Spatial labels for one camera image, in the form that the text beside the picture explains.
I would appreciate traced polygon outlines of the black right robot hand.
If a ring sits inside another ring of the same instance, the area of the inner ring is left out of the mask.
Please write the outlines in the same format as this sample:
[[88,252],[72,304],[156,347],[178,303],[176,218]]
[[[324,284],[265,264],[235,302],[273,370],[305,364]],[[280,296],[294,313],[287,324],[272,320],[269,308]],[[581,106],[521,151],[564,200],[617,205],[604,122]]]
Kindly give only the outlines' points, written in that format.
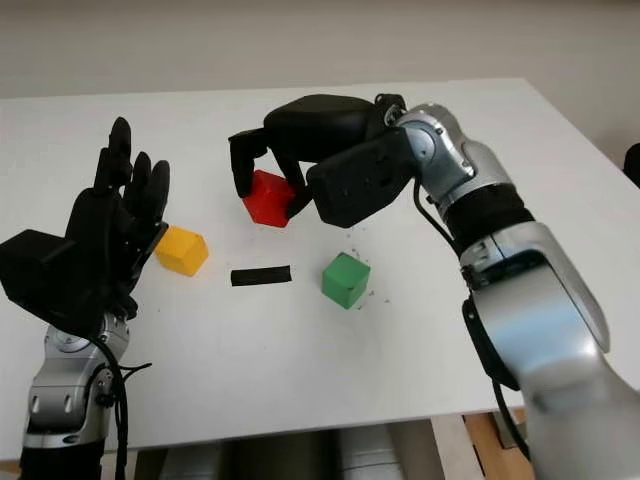
[[294,196],[286,206],[292,218],[312,200],[300,164],[321,163],[388,128],[390,111],[406,108],[395,94],[379,94],[368,100],[340,95],[313,94],[271,111],[257,129],[228,138],[235,188],[242,199],[253,190],[255,160],[272,152]]

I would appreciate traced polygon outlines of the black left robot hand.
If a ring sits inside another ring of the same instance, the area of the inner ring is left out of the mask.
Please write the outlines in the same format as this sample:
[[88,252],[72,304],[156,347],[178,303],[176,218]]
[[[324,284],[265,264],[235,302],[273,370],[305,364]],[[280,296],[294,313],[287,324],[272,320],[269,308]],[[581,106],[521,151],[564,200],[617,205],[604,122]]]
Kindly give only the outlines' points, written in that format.
[[77,197],[65,232],[80,249],[85,285],[98,308],[128,320],[138,311],[131,293],[168,229],[163,215],[170,187],[166,160],[152,163],[144,151],[132,159],[131,152],[131,127],[118,117],[100,150],[93,186]]

